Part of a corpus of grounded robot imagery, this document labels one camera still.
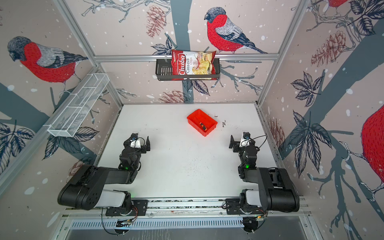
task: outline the gray floor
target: gray floor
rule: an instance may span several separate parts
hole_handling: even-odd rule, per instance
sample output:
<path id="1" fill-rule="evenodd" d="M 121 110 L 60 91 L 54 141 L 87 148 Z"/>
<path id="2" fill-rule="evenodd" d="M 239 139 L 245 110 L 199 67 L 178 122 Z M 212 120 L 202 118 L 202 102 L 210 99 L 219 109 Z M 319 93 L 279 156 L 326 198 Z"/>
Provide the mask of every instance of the gray floor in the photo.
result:
<path id="1" fill-rule="evenodd" d="M 132 230 L 125 236 L 115 236 L 104 230 L 73 230 L 67 240 L 128 239 L 128 240 L 306 240 L 299 217 L 268 217 L 255 232 L 247 234 L 242 228 L 186 228 L 164 230 Z"/>

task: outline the bird wing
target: bird wing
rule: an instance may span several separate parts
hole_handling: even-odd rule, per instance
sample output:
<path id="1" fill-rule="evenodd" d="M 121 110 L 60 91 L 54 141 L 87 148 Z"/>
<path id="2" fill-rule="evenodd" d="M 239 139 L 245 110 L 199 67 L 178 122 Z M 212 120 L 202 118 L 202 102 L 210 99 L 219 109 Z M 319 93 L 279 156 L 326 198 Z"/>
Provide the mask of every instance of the bird wing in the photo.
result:
<path id="1" fill-rule="evenodd" d="M 236 38 L 243 34 L 241 28 L 236 26 L 228 17 L 224 26 L 216 28 L 215 31 L 217 34 L 220 35 L 220 37 L 231 42 L 235 42 L 234 40 L 236 40 Z"/>
<path id="2" fill-rule="evenodd" d="M 60 48 L 51 48 L 40 44 L 37 44 L 37 46 L 41 52 L 41 58 L 37 61 L 37 64 L 44 68 L 60 68 L 70 63 L 88 59 L 78 54 L 63 51 Z"/>

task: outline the red chip bag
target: red chip bag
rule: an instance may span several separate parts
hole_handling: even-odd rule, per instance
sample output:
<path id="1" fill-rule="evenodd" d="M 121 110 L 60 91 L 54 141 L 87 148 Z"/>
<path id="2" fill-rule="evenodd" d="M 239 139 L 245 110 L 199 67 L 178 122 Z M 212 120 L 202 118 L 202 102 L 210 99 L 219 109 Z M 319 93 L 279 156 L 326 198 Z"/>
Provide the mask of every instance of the red chip bag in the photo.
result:
<path id="1" fill-rule="evenodd" d="M 216 74 L 213 61 L 216 51 L 214 52 L 191 52 L 172 50 L 172 74 L 173 75 L 200 75 L 200 74 Z M 207 79 L 216 80 L 216 78 L 191 78 L 191 79 Z"/>

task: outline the black basket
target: black basket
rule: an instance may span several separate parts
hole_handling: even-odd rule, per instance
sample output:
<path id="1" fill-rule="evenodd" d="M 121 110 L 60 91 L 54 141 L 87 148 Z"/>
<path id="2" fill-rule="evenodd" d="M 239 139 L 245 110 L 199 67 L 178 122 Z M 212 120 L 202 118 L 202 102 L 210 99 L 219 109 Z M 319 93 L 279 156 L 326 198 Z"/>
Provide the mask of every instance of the black basket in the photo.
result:
<path id="1" fill-rule="evenodd" d="M 218 58 L 215 58 L 213 61 L 215 71 L 217 74 L 199 74 L 199 75 L 172 75 L 172 64 L 171 60 L 168 59 L 166 62 L 165 59 L 156 60 L 156 76 L 159 81 L 172 81 L 172 79 L 179 80 L 188 80 L 193 78 L 197 80 L 217 80 L 220 78 L 220 61 Z"/>

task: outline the black mounting plate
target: black mounting plate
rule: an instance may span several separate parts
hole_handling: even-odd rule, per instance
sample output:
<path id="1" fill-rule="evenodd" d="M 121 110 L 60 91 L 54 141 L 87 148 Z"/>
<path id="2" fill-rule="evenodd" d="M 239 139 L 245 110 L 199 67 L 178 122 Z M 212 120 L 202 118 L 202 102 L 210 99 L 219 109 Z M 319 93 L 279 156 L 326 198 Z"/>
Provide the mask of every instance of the black mounting plate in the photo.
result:
<path id="1" fill-rule="evenodd" d="M 263 215 L 263 213 L 258 209 L 255 209 L 252 212 L 247 212 L 247 213 L 242 211 L 241 207 L 240 207 L 240 198 L 228 198 L 228 199 L 226 199 L 225 200 L 225 206 L 227 207 L 226 210 L 227 210 L 228 215 L 240 215 L 240 214 Z"/>
<path id="2" fill-rule="evenodd" d="M 139 211 L 137 215 L 145 216 L 145 212 L 147 212 L 148 200 L 132 200 L 132 202 L 133 206 L 137 207 L 137 210 Z M 126 214 L 126 211 L 124 208 L 120 207 L 110 207 L 105 213 L 107 217 L 121 217 L 121 214 Z M 132 210 L 127 216 L 136 216 L 136 211 Z"/>

